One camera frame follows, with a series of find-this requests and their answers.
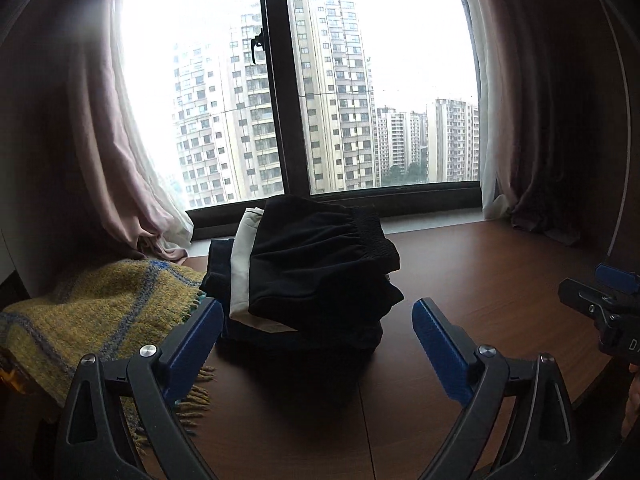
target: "window mullion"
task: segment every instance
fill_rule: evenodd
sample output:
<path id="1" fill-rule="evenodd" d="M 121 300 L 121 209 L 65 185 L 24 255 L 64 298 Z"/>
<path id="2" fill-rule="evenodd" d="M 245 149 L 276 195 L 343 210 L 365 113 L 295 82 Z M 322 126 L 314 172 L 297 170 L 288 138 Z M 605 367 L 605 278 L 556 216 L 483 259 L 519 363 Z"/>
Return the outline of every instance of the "window mullion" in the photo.
<path id="1" fill-rule="evenodd" d="M 310 196 L 306 149 L 287 0 L 260 0 L 267 72 L 271 83 L 285 193 Z"/>

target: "white cable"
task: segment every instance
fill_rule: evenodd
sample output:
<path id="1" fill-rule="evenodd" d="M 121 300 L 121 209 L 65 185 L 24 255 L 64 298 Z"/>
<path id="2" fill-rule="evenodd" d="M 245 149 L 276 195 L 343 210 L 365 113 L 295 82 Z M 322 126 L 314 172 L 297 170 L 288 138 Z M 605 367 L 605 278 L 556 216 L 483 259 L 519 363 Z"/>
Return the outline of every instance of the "white cable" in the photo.
<path id="1" fill-rule="evenodd" d="M 622 200 L 620 201 L 620 210 L 618 211 L 618 220 L 616 221 L 616 228 L 613 230 L 613 236 L 611 237 L 611 243 L 609 245 L 609 250 L 607 251 L 607 258 L 611 256 L 613 251 L 613 246 L 616 243 L 616 238 L 618 238 L 618 230 L 620 229 L 620 223 L 622 222 L 622 213 L 625 210 L 625 201 L 626 201 L 626 189 L 629 185 L 629 172 L 631 170 L 631 103 L 629 101 L 629 87 L 626 82 L 626 71 L 625 71 L 625 63 L 622 59 L 622 53 L 620 52 L 620 45 L 618 44 L 618 37 L 616 36 L 616 31 L 613 29 L 613 24 L 611 23 L 611 19 L 609 18 L 609 13 L 607 12 L 607 7 L 604 4 L 603 0 L 599 0 L 600 5 L 602 6 L 602 10 L 607 19 L 607 23 L 609 23 L 609 29 L 611 30 L 611 35 L 613 36 L 613 42 L 616 45 L 616 51 L 618 53 L 618 61 L 620 62 L 620 71 L 622 72 L 622 83 L 625 87 L 625 99 L 626 99 L 626 171 L 625 171 L 625 185 L 622 188 Z"/>

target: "glass pane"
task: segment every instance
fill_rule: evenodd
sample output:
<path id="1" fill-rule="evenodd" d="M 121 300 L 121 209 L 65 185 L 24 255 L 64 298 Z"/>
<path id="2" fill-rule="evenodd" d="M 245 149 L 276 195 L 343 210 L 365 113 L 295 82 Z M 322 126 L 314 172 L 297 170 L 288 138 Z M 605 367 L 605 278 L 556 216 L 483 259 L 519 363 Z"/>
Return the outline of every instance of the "glass pane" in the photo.
<path id="1" fill-rule="evenodd" d="M 186 209 L 282 193 L 260 0 L 126 0 L 127 90 Z"/>
<path id="2" fill-rule="evenodd" d="M 287 0 L 313 193 L 477 180 L 460 0 Z"/>

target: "stack of folded clothes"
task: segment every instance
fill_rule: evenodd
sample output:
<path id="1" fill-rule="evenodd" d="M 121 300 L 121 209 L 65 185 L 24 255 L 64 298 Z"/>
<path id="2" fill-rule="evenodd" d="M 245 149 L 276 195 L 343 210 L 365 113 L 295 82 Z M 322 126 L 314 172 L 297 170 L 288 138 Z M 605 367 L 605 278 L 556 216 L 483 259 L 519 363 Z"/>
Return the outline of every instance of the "stack of folded clothes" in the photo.
<path id="1" fill-rule="evenodd" d="M 202 290 L 225 312 L 223 338 L 266 348 L 375 348 L 403 299 L 378 216 L 280 195 L 248 208 L 235 239 L 212 240 Z"/>

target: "overcast white sky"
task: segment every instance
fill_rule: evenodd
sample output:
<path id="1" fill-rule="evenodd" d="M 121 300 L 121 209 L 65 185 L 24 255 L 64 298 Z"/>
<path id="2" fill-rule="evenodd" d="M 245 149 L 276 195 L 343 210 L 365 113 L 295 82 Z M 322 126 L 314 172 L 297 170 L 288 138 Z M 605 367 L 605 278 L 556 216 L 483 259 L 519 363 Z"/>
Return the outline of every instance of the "overcast white sky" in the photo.
<path id="1" fill-rule="evenodd" d="M 171 121 L 173 45 L 222 31 L 259 0 L 126 0 L 127 89 L 159 164 L 176 164 Z M 476 72 L 460 0 L 354 0 L 376 106 L 424 111 L 436 97 L 477 102 Z"/>

